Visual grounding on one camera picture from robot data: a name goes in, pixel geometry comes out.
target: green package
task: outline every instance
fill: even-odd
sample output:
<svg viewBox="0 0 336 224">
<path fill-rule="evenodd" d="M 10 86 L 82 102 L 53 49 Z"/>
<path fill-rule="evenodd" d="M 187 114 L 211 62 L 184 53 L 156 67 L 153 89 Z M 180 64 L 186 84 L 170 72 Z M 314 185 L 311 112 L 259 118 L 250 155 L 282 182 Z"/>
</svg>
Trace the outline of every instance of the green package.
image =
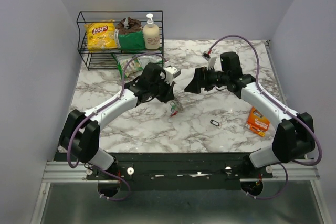
<svg viewBox="0 0 336 224">
<path fill-rule="evenodd" d="M 115 27 L 114 38 L 121 50 L 137 51 L 145 49 L 141 22 L 130 17 L 124 18 Z"/>
</svg>

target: black clip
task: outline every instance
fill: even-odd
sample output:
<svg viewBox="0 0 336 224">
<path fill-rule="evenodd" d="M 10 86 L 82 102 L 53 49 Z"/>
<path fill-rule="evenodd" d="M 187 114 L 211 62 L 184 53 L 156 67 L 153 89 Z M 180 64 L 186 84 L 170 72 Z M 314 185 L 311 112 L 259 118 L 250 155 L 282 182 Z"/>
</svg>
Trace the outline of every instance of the black clip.
<svg viewBox="0 0 336 224">
<path fill-rule="evenodd" d="M 210 124 L 212 124 L 212 125 L 214 125 L 214 126 L 216 126 L 216 127 L 219 127 L 220 126 L 220 123 L 218 123 L 217 121 L 215 121 L 215 120 L 210 120 Z"/>
</svg>

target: wire basket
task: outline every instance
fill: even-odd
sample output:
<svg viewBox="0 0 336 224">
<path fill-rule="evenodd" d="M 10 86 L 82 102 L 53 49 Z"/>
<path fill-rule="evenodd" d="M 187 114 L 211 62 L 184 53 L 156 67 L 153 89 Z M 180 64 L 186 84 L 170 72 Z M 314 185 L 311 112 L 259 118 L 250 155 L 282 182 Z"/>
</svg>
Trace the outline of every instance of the wire basket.
<svg viewBox="0 0 336 224">
<path fill-rule="evenodd" d="M 154 15 L 154 22 L 157 24 L 160 30 L 160 46 L 158 49 L 141 49 L 141 50 L 121 50 L 118 48 L 113 49 L 88 49 L 88 36 L 84 24 L 91 22 L 104 22 L 104 20 L 115 20 L 110 21 L 114 25 L 118 24 L 121 20 L 126 17 L 131 17 L 137 19 L 144 26 L 147 22 L 146 14 L 152 13 Z M 79 31 L 78 47 L 77 50 L 88 70 L 91 69 L 117 69 L 117 62 L 113 58 L 112 54 L 142 54 L 146 52 L 154 52 L 156 54 L 163 56 L 163 12 L 161 10 L 142 10 L 142 11 L 80 11 L 77 17 L 77 26 Z"/>
</svg>

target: candy wrapper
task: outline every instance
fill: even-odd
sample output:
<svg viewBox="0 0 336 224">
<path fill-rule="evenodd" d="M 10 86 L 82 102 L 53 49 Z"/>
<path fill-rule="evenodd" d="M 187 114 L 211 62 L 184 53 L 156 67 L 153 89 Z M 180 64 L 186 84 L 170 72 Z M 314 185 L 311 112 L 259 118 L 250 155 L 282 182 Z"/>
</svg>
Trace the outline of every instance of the candy wrapper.
<svg viewBox="0 0 336 224">
<path fill-rule="evenodd" d="M 179 98 L 175 95 L 175 99 L 170 102 L 170 116 L 174 116 L 178 114 L 179 112 L 183 111 L 182 104 L 179 100 Z"/>
</svg>

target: wire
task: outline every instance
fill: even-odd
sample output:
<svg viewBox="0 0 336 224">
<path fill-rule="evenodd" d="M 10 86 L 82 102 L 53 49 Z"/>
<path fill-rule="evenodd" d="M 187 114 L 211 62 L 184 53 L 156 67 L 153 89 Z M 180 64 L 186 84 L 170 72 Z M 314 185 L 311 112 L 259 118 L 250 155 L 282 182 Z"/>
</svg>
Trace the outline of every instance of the wire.
<svg viewBox="0 0 336 224">
<path fill-rule="evenodd" d="M 318 149 L 318 158 L 316 159 L 316 161 L 313 161 L 313 162 L 300 162 L 300 161 L 297 161 L 297 160 L 294 160 L 293 162 L 297 163 L 297 164 L 300 164 L 300 165 L 304 165 L 304 166 L 314 166 L 314 165 L 317 165 L 321 162 L 322 160 L 322 147 L 321 147 L 321 144 L 320 144 L 320 141 L 318 140 L 317 136 L 315 135 L 315 133 L 311 130 L 310 127 L 308 127 L 301 119 L 299 119 L 296 115 L 294 115 L 293 113 L 291 113 L 290 111 L 287 111 L 287 109 L 282 106 L 282 104 L 280 104 L 276 99 L 272 98 L 263 88 L 262 86 L 260 85 L 259 83 L 259 73 L 260 73 L 260 61 L 259 61 L 259 56 L 258 56 L 258 53 L 257 53 L 257 50 L 256 48 L 252 45 L 252 43 L 247 40 L 246 38 L 244 38 L 243 36 L 240 36 L 240 35 L 227 35 L 227 36 L 224 36 L 223 38 L 220 38 L 218 41 L 216 41 L 215 43 L 213 43 L 213 45 L 210 47 L 209 51 L 208 51 L 208 54 L 211 53 L 212 49 L 214 48 L 214 46 L 216 46 L 220 41 L 222 41 L 223 39 L 227 39 L 229 37 L 237 37 L 237 38 L 240 38 L 242 40 L 244 40 L 246 43 L 248 43 L 254 54 L 256 55 L 256 59 L 257 59 L 257 74 L 256 74 L 256 85 L 257 85 L 257 88 L 258 90 L 260 91 L 260 93 L 262 93 L 269 101 L 271 101 L 275 106 L 277 106 L 280 110 L 282 110 L 285 114 L 288 114 L 289 116 L 291 116 L 292 118 L 294 118 L 298 123 L 300 123 L 308 132 L 309 134 L 313 137 L 315 143 L 316 143 L 316 146 L 317 146 L 317 149 Z"/>
<path fill-rule="evenodd" d="M 115 199 L 115 198 L 112 198 L 112 197 L 107 197 L 107 196 L 105 196 L 104 194 L 101 194 L 100 192 L 98 192 L 99 195 L 100 195 L 100 197 L 102 197 L 102 198 L 104 198 L 104 199 L 107 199 L 107 200 L 112 200 L 112 201 L 122 201 L 122 200 L 128 198 L 128 197 L 131 195 L 131 193 L 132 193 L 132 191 L 131 191 L 131 187 L 130 187 L 130 185 L 127 183 L 127 181 L 124 180 L 122 177 L 119 177 L 119 176 L 117 176 L 117 175 L 114 175 L 114 174 L 112 174 L 112 173 L 109 173 L 109 172 L 107 172 L 106 170 L 104 170 L 104 169 L 102 169 L 102 168 L 100 168 L 100 167 L 98 167 L 98 166 L 93 166 L 92 168 L 97 168 L 97 169 L 100 170 L 101 172 L 103 172 L 103 173 L 105 173 L 105 174 L 107 174 L 107 175 L 109 175 L 109 176 L 111 176 L 111 177 L 113 177 L 113 178 L 116 178 L 117 180 L 122 181 L 122 182 L 127 186 L 127 188 L 128 188 L 128 193 L 127 193 L 127 195 L 124 196 L 124 197 L 122 197 L 122 198 L 116 198 L 116 199 Z"/>
<path fill-rule="evenodd" d="M 219 89 L 218 87 L 215 87 L 215 89 L 216 89 L 217 91 L 223 91 L 223 90 L 225 90 L 225 89 L 227 89 L 227 88 Z"/>
<path fill-rule="evenodd" d="M 284 167 L 283 164 L 277 164 L 277 165 L 280 165 L 282 168 L 283 168 L 283 171 L 285 172 L 286 174 L 286 181 L 285 181 L 285 185 L 283 186 L 283 188 L 278 191 L 276 194 L 272 195 L 272 196 L 266 196 L 266 197 L 258 197 L 258 196 L 253 196 L 249 193 L 246 193 L 245 191 L 243 191 L 244 193 L 246 193 L 246 195 L 250 196 L 251 198 L 253 199 L 261 199 L 261 200 L 265 200 L 265 199 L 274 199 L 276 197 L 278 197 L 280 194 L 282 194 L 282 192 L 286 189 L 287 185 L 288 185 L 288 172 L 286 170 L 286 168 Z"/>
<path fill-rule="evenodd" d="M 75 139 L 75 136 L 77 134 L 77 132 L 79 131 L 79 129 L 91 118 L 93 117 L 96 113 L 99 113 L 100 111 L 102 111 L 103 109 L 113 105 L 115 102 L 117 102 L 121 97 L 122 95 L 124 94 L 124 91 L 125 91 L 125 71 L 126 71 L 126 68 L 129 66 L 129 64 L 134 61 L 135 59 L 137 59 L 138 57 L 141 57 L 141 56 L 145 56 L 145 55 L 155 55 L 155 56 L 159 56 L 160 58 L 162 58 L 165 62 L 167 61 L 163 56 L 159 55 L 159 54 L 155 54 L 153 52 L 147 52 L 147 53 L 144 53 L 144 54 L 139 54 L 137 56 L 134 56 L 131 60 L 129 60 L 125 67 L 124 67 L 124 70 L 122 72 L 122 75 L 121 75 L 121 91 L 120 91 L 120 95 L 118 97 L 116 97 L 114 100 L 112 100 L 111 102 L 105 104 L 104 106 L 100 107 L 99 109 L 97 109 L 96 111 L 92 112 L 91 114 L 89 114 L 83 121 L 81 121 L 78 126 L 75 128 L 75 130 L 73 131 L 72 135 L 71 135 L 71 138 L 70 138 L 70 141 L 69 141 L 69 144 L 68 144 L 68 149 L 67 149 L 67 162 L 69 164 L 69 166 L 71 168 L 76 168 L 78 166 L 78 163 L 79 163 L 79 160 L 77 159 L 76 160 L 76 163 L 75 164 L 72 164 L 71 162 L 71 148 L 72 148 L 72 143 L 73 143 L 73 140 Z"/>
<path fill-rule="evenodd" d="M 149 99 L 149 100 L 147 100 L 147 101 L 145 101 L 145 102 L 142 102 L 142 103 L 147 103 L 147 102 L 153 101 L 154 98 L 155 98 L 155 97 L 152 97 L 151 99 Z"/>
</svg>

